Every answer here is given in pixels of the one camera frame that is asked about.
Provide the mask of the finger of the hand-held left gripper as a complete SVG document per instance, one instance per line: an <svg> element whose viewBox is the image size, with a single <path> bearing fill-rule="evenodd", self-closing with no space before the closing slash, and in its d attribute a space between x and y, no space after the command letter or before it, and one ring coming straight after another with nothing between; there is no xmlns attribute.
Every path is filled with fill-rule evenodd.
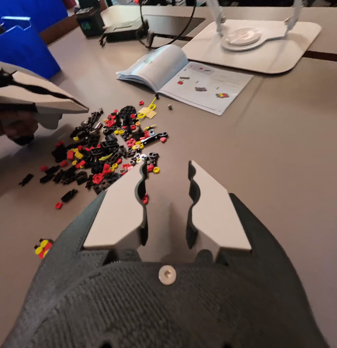
<svg viewBox="0 0 337 348"><path fill-rule="evenodd" d="M52 82L0 62L0 104L77 104Z"/></svg>
<svg viewBox="0 0 337 348"><path fill-rule="evenodd" d="M88 113L89 108L60 88L37 94L17 86L0 88L0 110L30 111L44 128L54 130L64 114Z"/></svg>

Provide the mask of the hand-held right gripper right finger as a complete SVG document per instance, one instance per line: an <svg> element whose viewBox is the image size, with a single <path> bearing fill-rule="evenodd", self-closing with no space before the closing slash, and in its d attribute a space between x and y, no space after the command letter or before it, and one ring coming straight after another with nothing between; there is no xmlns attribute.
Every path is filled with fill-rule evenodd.
<svg viewBox="0 0 337 348"><path fill-rule="evenodd" d="M186 241L190 250L207 250L217 260L223 251L252 250L227 189L195 161L188 163L189 197Z"/></svg>

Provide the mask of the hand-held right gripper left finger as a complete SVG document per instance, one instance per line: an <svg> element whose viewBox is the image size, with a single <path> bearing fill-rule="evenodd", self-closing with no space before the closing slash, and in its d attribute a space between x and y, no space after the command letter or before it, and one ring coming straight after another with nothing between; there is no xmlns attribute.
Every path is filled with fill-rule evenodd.
<svg viewBox="0 0 337 348"><path fill-rule="evenodd" d="M85 238L87 251L137 250L148 241L145 203L147 161L142 160L105 191L104 198Z"/></svg>

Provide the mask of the pile of lego pieces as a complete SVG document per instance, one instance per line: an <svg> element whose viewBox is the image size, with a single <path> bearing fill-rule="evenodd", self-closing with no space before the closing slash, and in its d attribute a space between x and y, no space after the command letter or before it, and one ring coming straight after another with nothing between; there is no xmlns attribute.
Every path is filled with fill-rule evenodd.
<svg viewBox="0 0 337 348"><path fill-rule="evenodd" d="M165 143L168 133L157 132L156 125L142 128L140 122L155 114L155 101L139 112L131 105L114 110L103 121L103 109L93 112L71 132L70 144L55 144L51 155L56 165L40 167L44 175L39 183L76 183L100 194L142 160L147 161L147 172L158 174L159 154L143 151L151 143Z"/></svg>

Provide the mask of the red yellow black lego assembly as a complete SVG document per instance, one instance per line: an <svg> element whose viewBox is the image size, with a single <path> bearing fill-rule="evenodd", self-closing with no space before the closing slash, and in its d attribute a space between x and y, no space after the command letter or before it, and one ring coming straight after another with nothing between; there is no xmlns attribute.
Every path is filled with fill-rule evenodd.
<svg viewBox="0 0 337 348"><path fill-rule="evenodd" d="M52 247L54 241L51 239L41 238L34 246L35 254L42 260L47 255L49 249Z"/></svg>

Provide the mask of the lego instruction booklet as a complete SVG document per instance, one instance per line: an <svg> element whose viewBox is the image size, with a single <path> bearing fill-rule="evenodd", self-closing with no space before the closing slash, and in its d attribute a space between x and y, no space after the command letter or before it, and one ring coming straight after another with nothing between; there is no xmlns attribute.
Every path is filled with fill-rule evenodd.
<svg viewBox="0 0 337 348"><path fill-rule="evenodd" d="M143 84L156 93L221 116L253 78L241 73L189 61L176 45L165 45L131 67L117 79Z"/></svg>

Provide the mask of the person's left hand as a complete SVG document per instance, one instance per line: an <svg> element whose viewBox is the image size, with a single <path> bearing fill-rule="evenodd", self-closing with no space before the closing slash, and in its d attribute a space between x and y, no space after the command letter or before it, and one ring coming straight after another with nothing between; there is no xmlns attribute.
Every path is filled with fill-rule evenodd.
<svg viewBox="0 0 337 348"><path fill-rule="evenodd" d="M0 110L0 137L7 136L13 141L31 137L38 129L34 113L17 110Z"/></svg>

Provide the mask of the blue plastic bin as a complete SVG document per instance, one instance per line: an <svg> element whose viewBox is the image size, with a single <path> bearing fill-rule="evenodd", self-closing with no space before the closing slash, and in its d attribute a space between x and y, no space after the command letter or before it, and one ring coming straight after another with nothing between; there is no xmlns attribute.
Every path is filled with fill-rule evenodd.
<svg viewBox="0 0 337 348"><path fill-rule="evenodd" d="M61 68L40 33L66 17L59 0L0 0L0 61L51 78Z"/></svg>

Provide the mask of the black cube device green logo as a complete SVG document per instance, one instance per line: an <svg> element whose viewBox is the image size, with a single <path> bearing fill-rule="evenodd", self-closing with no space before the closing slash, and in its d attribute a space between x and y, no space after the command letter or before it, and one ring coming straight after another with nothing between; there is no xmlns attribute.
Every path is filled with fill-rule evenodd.
<svg viewBox="0 0 337 348"><path fill-rule="evenodd" d="M76 21L85 37L99 37L104 33L104 22L100 8L89 7L75 13Z"/></svg>

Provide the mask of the black dock box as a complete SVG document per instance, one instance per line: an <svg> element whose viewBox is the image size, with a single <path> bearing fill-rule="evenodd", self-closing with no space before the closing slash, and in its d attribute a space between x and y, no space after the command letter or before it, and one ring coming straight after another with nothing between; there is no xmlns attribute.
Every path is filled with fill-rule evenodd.
<svg viewBox="0 0 337 348"><path fill-rule="evenodd" d="M142 39L147 36L148 30L148 20L142 21L141 18L133 21L112 24L105 29L100 39L100 44L104 45L105 42Z"/></svg>

